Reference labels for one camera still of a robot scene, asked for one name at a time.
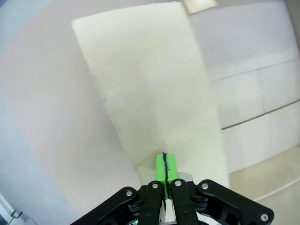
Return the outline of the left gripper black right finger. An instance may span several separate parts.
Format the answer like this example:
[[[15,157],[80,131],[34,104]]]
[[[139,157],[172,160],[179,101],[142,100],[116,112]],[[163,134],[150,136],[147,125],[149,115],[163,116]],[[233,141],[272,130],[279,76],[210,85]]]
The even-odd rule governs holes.
[[[195,184],[177,172],[174,154],[165,154],[167,195],[173,203],[179,225],[205,224],[202,215],[220,225],[270,225],[274,211],[212,180]]]

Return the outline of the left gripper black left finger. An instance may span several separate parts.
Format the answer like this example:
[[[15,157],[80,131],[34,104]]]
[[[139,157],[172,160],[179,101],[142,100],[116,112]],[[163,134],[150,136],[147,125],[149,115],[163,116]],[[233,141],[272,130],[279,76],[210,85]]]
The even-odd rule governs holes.
[[[165,209],[167,154],[157,155],[155,179],[138,190],[124,187],[74,221],[74,225],[158,225]]]

